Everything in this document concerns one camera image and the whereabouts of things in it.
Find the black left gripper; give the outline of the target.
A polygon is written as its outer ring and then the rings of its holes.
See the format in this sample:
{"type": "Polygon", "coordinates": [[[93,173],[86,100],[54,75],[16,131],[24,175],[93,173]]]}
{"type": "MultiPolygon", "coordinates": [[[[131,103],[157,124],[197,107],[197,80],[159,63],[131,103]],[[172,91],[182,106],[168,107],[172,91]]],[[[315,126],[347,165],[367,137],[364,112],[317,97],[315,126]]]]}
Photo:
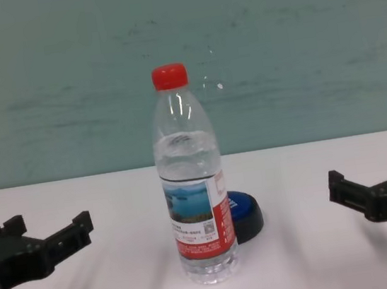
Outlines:
{"type": "Polygon", "coordinates": [[[88,211],[79,213],[71,224],[45,241],[24,235],[27,231],[22,215],[9,218],[0,226],[0,289],[46,278],[56,264],[91,243],[92,230],[88,211]]]}

